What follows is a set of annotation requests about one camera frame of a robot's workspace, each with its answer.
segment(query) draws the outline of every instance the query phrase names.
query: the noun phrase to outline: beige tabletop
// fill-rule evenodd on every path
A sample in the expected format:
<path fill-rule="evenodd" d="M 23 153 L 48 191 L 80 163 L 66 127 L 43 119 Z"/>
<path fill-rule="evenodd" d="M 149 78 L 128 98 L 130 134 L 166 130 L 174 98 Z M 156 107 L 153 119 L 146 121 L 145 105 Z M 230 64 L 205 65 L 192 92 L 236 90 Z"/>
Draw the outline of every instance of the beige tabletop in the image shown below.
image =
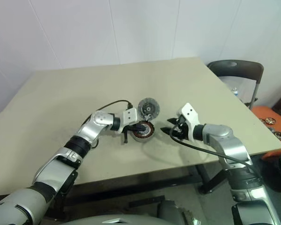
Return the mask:
<path fill-rule="evenodd" d="M 37 169 L 62 147 L 97 108 L 127 99 L 137 107 L 158 101 L 155 136 L 147 143 L 107 132 L 88 153 L 76 183 L 216 161 L 178 145 L 160 127 L 186 102 L 201 123 L 230 126 L 250 154 L 280 149 L 281 142 L 199 58 L 37 72 L 0 114 L 0 195 L 30 186 Z M 116 113 L 125 103 L 106 110 Z"/>

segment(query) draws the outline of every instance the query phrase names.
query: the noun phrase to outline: chair backrest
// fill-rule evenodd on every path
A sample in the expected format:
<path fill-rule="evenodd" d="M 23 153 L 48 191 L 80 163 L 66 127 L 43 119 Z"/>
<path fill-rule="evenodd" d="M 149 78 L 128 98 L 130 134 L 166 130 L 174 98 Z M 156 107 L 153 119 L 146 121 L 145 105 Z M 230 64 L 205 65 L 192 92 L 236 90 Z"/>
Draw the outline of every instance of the chair backrest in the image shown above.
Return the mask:
<path fill-rule="evenodd" d="M 264 69 L 258 62 L 244 60 L 220 60 L 207 66 L 216 76 L 238 76 L 255 80 L 256 84 L 260 84 Z"/>

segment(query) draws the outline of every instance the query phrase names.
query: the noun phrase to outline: white tiled wall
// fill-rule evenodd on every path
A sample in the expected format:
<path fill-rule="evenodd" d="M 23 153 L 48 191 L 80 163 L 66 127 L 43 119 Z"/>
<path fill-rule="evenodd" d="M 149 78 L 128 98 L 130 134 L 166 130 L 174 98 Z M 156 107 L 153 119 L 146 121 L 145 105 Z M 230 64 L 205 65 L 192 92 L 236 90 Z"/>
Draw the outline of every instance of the white tiled wall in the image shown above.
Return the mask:
<path fill-rule="evenodd" d="M 0 112 L 35 70 L 190 56 L 261 62 L 272 106 L 281 0 L 0 0 Z"/>

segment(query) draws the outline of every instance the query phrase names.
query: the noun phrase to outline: silver robot arm segment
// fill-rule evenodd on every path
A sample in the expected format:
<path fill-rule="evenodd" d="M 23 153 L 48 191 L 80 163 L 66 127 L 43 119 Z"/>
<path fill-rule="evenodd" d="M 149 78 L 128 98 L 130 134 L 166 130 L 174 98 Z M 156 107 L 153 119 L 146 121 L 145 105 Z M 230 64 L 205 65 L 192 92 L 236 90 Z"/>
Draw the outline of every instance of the silver robot arm segment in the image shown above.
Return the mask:
<path fill-rule="evenodd" d="M 222 155 L 253 165 L 247 149 L 233 135 L 231 128 L 224 125 L 201 125 L 198 114 L 189 103 L 183 106 L 177 115 L 185 118 L 185 123 L 189 127 L 188 139 L 190 141 L 203 141 L 204 144 L 211 146 Z M 261 177 L 239 162 L 223 157 L 219 157 L 219 161 L 231 186 L 233 199 L 238 202 L 235 209 L 242 224 L 250 225 L 262 222 L 263 224 L 281 225 Z"/>
<path fill-rule="evenodd" d="M 58 193 L 67 193 L 81 165 L 101 132 L 120 134 L 137 122 L 137 110 L 130 108 L 119 117 L 96 111 L 36 173 L 32 186 L 17 190 L 0 201 L 0 225 L 38 225 Z"/>

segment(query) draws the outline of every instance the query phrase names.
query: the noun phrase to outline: black chair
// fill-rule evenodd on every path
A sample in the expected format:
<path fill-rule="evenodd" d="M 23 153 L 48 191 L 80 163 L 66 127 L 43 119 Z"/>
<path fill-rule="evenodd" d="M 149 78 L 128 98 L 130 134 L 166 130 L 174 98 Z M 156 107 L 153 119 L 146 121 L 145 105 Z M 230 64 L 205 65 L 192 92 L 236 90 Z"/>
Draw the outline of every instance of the black chair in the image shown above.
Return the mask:
<path fill-rule="evenodd" d="M 237 76 L 255 80 L 256 85 L 254 88 L 253 96 L 251 101 L 248 103 L 249 109 L 252 109 L 263 74 L 263 65 L 258 62 L 244 60 L 220 60 L 211 62 L 207 66 L 217 77 Z"/>

